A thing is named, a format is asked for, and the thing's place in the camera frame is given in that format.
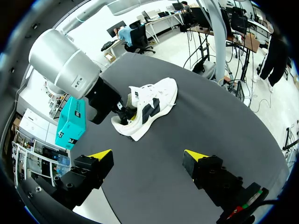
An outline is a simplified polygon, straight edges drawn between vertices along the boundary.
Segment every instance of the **white storage unit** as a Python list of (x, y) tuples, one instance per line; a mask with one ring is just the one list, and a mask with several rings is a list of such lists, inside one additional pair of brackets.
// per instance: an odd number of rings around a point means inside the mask
[(38, 116), (29, 108), (20, 122), (20, 132), (29, 138), (34, 138), (54, 150), (65, 150), (55, 144), (57, 126)]

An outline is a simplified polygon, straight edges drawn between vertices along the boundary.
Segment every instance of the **black trousers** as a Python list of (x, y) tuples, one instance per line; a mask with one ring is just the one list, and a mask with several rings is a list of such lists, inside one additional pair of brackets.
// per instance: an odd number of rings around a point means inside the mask
[(287, 60), (287, 45), (278, 38), (271, 37), (268, 53), (263, 59), (260, 77), (265, 80), (269, 76), (268, 80), (271, 86), (274, 86), (283, 76)]

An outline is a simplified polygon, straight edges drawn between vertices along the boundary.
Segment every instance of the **cardboard box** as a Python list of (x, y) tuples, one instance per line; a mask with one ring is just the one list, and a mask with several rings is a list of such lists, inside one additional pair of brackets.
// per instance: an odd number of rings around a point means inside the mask
[(21, 120), (16, 118), (14, 119), (13, 125), (11, 126), (11, 130), (14, 132), (15, 129), (19, 130), (20, 129), (20, 122)]
[(60, 113), (55, 144), (71, 150), (85, 130), (85, 101), (70, 97)]
[(105, 58), (107, 58), (107, 60), (112, 63), (116, 60), (116, 57), (110, 53), (105, 53)]

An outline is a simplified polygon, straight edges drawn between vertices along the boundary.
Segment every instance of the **black sneaker logo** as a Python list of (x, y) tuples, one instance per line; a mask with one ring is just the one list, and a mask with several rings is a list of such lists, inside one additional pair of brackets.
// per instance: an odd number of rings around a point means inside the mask
[(145, 124), (149, 116), (154, 117), (157, 113), (160, 112), (160, 100), (153, 98), (154, 108), (150, 104), (147, 104), (142, 110), (142, 124)]

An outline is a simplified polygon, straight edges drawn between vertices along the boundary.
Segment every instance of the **white floor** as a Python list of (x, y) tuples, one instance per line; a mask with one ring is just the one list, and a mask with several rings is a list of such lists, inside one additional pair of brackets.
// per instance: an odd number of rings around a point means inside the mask
[[(153, 45), (156, 54), (153, 54), (152, 52), (146, 52), (145, 55), (165, 60), (183, 67), (185, 61), (189, 57), (187, 34), (181, 33), (178, 29), (176, 29), (175, 31), (169, 31), (158, 38), (160, 43)], [(196, 49), (194, 40), (196, 47), (198, 47), (199, 37), (196, 33), (194, 33), (194, 39), (190, 41), (191, 53)], [(215, 49), (214, 37), (209, 36), (208, 42), (210, 43), (211, 47), (210, 54), (215, 56), (216, 54), (214, 50), (212, 50)], [(231, 53), (231, 47), (227, 47), (227, 61), (230, 60)], [(258, 52), (254, 54), (254, 63), (252, 63), (252, 55), (250, 56), (249, 60), (246, 78), (248, 87), (250, 90), (253, 87), (253, 95), (256, 95), (256, 97), (252, 98), (250, 107), (252, 111), (258, 110), (259, 103), (263, 98), (267, 99), (267, 101), (270, 103), (270, 92), (266, 82), (259, 81), (257, 83), (253, 83), (252, 85), (251, 81), (253, 72), (256, 73), (256, 68), (259, 63), (262, 63), (265, 54), (266, 50), (259, 48)], [(191, 66), (196, 62), (196, 57), (196, 54), (194, 54), (191, 59)], [(245, 54), (241, 57), (242, 63), (244, 63), (244, 60)], [(232, 61), (229, 63), (229, 67), (233, 73), (233, 76), (235, 76), (238, 67), (238, 59), (235, 58), (235, 53), (233, 55)], [(189, 62), (186, 64), (185, 68), (190, 70)], [(237, 79), (240, 78), (241, 72), (242, 65), (240, 63), (236, 76)], [(292, 132), (294, 135), (296, 135), (298, 127), (296, 122), (299, 119), (299, 91), (295, 87), (291, 76), (289, 76), (288, 81), (284, 76), (275, 85), (274, 93), (271, 95), (271, 108), (269, 108), (267, 102), (264, 100), (261, 102), (259, 112), (257, 112), (256, 115), (267, 126), (280, 148), (282, 148), (285, 144), (287, 127), (290, 127), (292, 124), (294, 124)], [(102, 189), (94, 189), (84, 203), (81, 206), (76, 207), (73, 211), (100, 223), (120, 223), (109, 206)]]
[[(176, 64), (183, 67), (187, 58), (189, 57), (188, 39), (186, 33), (181, 33), (179, 29), (175, 31), (169, 31), (159, 37), (160, 43), (153, 45), (156, 54), (147, 52), (146, 55)], [(210, 54), (216, 56), (214, 37), (208, 36), (207, 38), (210, 44)], [(190, 41), (190, 51), (194, 52), (195, 48), (200, 45), (199, 37), (194, 33), (194, 39)], [(247, 85), (250, 91), (253, 88), (253, 98), (251, 102), (251, 110), (256, 112), (255, 114), (258, 118), (267, 126), (271, 134), (276, 139), (280, 148), (285, 144), (286, 139), (286, 128), (291, 127), (292, 132), (296, 135), (298, 130), (297, 120), (299, 119), (299, 90), (296, 88), (293, 78), (289, 75), (288, 80), (286, 80), (286, 75), (284, 75), (281, 80), (274, 86), (274, 92), (271, 94), (271, 108), (268, 103), (262, 99), (266, 99), (270, 104), (270, 91), (265, 81), (258, 81), (253, 83), (251, 77), (252, 74), (256, 74), (256, 68), (260, 63), (262, 63), (263, 58), (266, 54), (266, 49), (258, 48), (257, 53), (250, 54), (249, 65), (246, 73)], [(229, 61), (232, 54), (232, 48), (226, 47), (226, 61)], [(198, 51), (198, 58), (201, 57), (200, 51)], [(215, 57), (210, 58), (212, 62), (216, 61)], [(191, 66), (197, 61), (197, 56), (194, 54), (191, 58)], [(241, 62), (245, 61), (245, 53), (241, 56)], [(239, 64), (239, 69), (236, 78), (240, 78), (242, 73), (242, 63)], [(235, 76), (238, 68), (238, 59), (235, 58), (235, 51), (232, 61), (228, 64), (233, 76)], [(190, 62), (188, 61), (185, 65), (186, 69), (190, 69)]]

